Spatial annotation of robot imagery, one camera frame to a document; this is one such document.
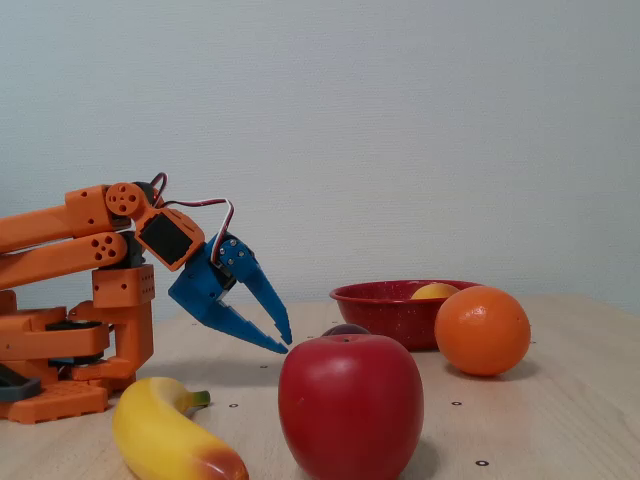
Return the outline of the blue gripper black motor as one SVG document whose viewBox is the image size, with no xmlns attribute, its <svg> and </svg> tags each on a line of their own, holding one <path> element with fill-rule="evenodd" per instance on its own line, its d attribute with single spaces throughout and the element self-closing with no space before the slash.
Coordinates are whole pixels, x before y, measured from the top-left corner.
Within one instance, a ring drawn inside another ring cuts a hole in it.
<svg viewBox="0 0 640 480">
<path fill-rule="evenodd" d="M 211 262 L 216 237 L 196 251 L 169 289 L 169 296 L 203 325 L 260 348 L 286 354 L 288 348 L 263 333 L 223 302 L 236 280 L 244 284 L 275 323 L 286 345 L 292 343 L 284 303 L 269 282 L 251 249 L 236 237 L 219 247 L 219 264 Z"/>
</svg>

